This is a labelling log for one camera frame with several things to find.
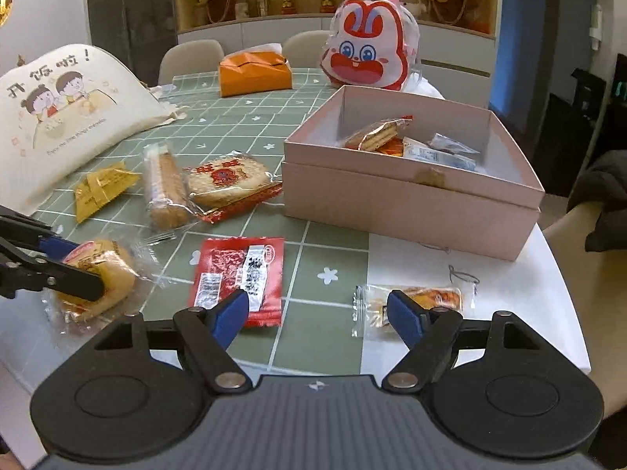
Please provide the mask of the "red square snack packet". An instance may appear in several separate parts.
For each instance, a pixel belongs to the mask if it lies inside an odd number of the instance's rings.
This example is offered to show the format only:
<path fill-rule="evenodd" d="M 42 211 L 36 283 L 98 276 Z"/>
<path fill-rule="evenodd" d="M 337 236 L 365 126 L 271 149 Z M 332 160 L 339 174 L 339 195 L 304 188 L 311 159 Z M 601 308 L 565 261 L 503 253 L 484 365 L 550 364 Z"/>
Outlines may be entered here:
<path fill-rule="evenodd" d="M 242 290 L 249 297 L 245 326 L 281 326 L 284 246 L 282 238 L 205 240 L 199 251 L 189 304 L 209 310 L 231 293 Z"/>

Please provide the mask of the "small bread bun packet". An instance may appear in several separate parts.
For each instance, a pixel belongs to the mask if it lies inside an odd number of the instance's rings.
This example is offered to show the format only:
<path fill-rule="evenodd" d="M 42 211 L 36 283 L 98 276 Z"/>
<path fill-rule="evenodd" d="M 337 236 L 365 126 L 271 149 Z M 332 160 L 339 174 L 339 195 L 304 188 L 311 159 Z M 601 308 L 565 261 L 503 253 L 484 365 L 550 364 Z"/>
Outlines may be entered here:
<path fill-rule="evenodd" d="M 63 336 L 95 333 L 121 316 L 134 315 L 167 284 L 150 245 L 110 233 L 83 242 L 63 263 L 102 282 L 94 293 L 81 286 L 76 293 L 54 291 L 42 298 L 52 328 Z"/>

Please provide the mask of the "blue seaweed snack bag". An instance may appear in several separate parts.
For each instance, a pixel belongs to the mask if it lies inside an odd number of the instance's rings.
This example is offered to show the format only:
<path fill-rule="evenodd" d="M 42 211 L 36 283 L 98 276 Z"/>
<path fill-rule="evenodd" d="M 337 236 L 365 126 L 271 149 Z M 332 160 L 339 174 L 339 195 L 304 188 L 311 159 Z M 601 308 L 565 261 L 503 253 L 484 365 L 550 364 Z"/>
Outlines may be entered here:
<path fill-rule="evenodd" d="M 480 153 L 460 141 L 435 133 L 428 142 L 404 137 L 403 157 L 422 163 L 475 171 Z"/>

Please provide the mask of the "yellow snack packet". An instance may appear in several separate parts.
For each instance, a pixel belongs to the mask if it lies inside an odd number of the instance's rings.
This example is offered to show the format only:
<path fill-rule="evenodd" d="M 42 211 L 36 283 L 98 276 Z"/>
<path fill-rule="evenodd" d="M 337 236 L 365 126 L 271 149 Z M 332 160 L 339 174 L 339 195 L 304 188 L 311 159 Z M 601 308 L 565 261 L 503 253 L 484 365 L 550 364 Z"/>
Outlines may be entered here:
<path fill-rule="evenodd" d="M 141 174 L 127 170 L 123 161 L 87 173 L 73 188 L 76 223 L 85 222 L 127 189 L 135 186 L 140 178 Z"/>

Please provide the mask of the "green checked tablecloth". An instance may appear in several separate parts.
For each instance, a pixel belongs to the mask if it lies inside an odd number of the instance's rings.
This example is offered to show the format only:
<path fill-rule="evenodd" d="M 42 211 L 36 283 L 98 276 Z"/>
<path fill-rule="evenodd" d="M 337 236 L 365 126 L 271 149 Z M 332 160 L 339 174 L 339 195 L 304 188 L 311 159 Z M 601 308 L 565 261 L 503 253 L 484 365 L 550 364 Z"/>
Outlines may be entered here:
<path fill-rule="evenodd" d="M 287 217 L 284 142 L 333 95 L 318 69 L 286 90 L 222 97 L 216 74 L 166 92 L 183 118 L 122 140 L 71 174 L 37 211 L 61 237 L 120 268 L 131 290 L 112 308 L 48 291 L 37 307 L 49 342 L 32 365 L 75 351 L 125 314 L 163 320 L 245 293 L 230 355 L 256 372 L 357 374 L 352 297 L 367 280 L 368 236 Z"/>

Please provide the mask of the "cream cartoon canvas bag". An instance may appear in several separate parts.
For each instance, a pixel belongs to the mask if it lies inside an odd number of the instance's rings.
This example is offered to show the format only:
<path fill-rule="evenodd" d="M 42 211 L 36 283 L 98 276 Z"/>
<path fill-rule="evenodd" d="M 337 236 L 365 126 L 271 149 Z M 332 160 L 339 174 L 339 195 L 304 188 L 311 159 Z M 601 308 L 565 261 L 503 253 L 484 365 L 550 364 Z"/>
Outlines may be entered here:
<path fill-rule="evenodd" d="M 1 78 L 1 204 L 34 213 L 67 175 L 127 137 L 179 119 L 107 51 L 75 43 Z"/>

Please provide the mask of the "long biscuit pack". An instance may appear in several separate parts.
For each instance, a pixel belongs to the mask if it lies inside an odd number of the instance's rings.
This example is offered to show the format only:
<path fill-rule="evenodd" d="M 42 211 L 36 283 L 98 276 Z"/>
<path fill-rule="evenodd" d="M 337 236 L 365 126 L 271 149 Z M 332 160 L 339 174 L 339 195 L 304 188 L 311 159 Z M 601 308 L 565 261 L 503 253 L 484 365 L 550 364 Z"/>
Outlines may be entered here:
<path fill-rule="evenodd" d="M 187 225 L 192 218 L 182 170 L 167 141 L 143 148 L 143 192 L 151 229 L 171 232 Z"/>

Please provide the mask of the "round rice cracker packet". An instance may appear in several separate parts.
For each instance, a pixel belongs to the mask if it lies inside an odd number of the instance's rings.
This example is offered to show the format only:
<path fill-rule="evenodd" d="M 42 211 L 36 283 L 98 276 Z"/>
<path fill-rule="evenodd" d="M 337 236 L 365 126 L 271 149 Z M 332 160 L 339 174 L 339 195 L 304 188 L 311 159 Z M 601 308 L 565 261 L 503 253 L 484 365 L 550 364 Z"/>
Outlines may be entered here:
<path fill-rule="evenodd" d="M 188 169 L 185 183 L 192 212 L 208 224 L 249 211 L 283 191 L 283 183 L 263 163 L 239 152 Z"/>

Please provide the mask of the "pink cardboard box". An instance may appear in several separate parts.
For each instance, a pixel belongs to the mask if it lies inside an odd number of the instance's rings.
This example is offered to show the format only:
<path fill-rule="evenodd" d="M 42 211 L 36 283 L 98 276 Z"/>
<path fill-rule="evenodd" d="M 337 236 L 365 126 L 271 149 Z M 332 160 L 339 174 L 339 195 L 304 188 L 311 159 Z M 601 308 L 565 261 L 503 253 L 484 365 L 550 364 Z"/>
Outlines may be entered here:
<path fill-rule="evenodd" d="M 436 134 L 478 151 L 477 168 L 354 151 L 344 141 L 377 121 L 411 117 L 406 134 Z M 544 189 L 488 109 L 418 94 L 345 86 L 285 141 L 290 217 L 513 261 L 540 214 Z"/>

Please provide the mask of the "wafer packet in box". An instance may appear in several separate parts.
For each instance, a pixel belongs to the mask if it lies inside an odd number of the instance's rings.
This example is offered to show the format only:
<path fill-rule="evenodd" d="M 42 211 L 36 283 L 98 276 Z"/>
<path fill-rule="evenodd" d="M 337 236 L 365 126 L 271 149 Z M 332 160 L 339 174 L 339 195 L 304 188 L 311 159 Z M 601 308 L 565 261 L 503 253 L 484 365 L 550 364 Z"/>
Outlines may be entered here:
<path fill-rule="evenodd" d="M 394 138 L 399 138 L 412 121 L 410 115 L 377 121 L 357 130 L 342 146 L 354 151 L 376 152 Z"/>

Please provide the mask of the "beige chair left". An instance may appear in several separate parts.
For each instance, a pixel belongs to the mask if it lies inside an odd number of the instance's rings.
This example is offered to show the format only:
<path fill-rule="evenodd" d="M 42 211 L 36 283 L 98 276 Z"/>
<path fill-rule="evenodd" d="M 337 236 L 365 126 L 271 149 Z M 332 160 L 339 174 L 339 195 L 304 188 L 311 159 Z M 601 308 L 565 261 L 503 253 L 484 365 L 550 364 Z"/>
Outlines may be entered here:
<path fill-rule="evenodd" d="M 169 84 L 178 75 L 217 71 L 224 52 L 215 39 L 191 40 L 166 52 L 159 66 L 158 82 Z"/>

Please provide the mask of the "beige chair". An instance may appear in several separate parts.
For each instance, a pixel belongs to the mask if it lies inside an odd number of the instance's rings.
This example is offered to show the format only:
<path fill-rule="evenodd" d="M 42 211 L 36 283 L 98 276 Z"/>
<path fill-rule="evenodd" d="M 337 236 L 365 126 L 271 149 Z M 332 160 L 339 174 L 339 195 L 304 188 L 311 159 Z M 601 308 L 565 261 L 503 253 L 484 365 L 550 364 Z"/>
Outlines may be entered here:
<path fill-rule="evenodd" d="M 158 82 L 169 84 L 178 75 L 217 71 L 224 52 L 215 39 L 191 40 L 166 52 L 159 66 Z"/>
<path fill-rule="evenodd" d="M 329 31 L 306 31 L 294 35 L 283 44 L 283 55 L 293 68 L 318 68 Z"/>

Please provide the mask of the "orange tissue box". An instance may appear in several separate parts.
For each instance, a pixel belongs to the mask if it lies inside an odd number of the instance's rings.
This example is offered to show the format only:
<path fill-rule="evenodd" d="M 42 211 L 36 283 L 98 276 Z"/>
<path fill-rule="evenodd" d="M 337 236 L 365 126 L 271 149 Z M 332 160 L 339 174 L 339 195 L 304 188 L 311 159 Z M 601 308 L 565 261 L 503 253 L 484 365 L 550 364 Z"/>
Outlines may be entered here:
<path fill-rule="evenodd" d="M 292 70 L 280 43 L 264 43 L 223 57 L 218 67 L 221 98 L 292 88 Z"/>

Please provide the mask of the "red white rabbit bag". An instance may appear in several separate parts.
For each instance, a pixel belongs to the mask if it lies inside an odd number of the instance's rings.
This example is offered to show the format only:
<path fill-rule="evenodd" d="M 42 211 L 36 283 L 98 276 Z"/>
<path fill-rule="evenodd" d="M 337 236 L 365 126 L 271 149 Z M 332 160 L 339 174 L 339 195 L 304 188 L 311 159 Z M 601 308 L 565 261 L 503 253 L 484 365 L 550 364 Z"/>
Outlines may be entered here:
<path fill-rule="evenodd" d="M 320 67 L 336 85 L 400 91 L 419 59 L 420 29 L 400 0 L 344 0 Z"/>

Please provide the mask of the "beige chair right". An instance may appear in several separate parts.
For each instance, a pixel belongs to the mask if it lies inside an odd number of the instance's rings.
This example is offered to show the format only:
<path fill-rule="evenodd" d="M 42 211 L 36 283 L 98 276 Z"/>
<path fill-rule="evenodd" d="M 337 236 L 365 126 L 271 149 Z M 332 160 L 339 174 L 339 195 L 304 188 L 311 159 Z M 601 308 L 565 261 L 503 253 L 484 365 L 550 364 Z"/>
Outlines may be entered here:
<path fill-rule="evenodd" d="M 283 44 L 283 55 L 293 68 L 318 68 L 329 31 L 306 31 L 294 35 Z"/>

